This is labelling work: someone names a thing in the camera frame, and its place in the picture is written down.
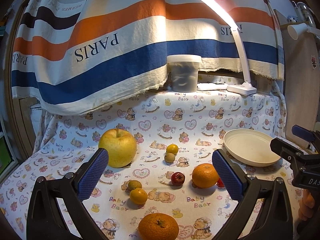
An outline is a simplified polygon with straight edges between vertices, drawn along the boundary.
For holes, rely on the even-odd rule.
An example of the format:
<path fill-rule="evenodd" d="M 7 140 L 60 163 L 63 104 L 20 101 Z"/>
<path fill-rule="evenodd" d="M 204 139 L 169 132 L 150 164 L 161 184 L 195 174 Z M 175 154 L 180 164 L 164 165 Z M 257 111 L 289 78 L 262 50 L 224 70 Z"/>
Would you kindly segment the right hand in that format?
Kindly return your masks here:
<path fill-rule="evenodd" d="M 299 201 L 299 218 L 303 221 L 308 220 L 314 214 L 313 207 L 315 205 L 315 200 L 311 195 L 310 191 L 307 189 L 303 190 L 303 197 Z"/>

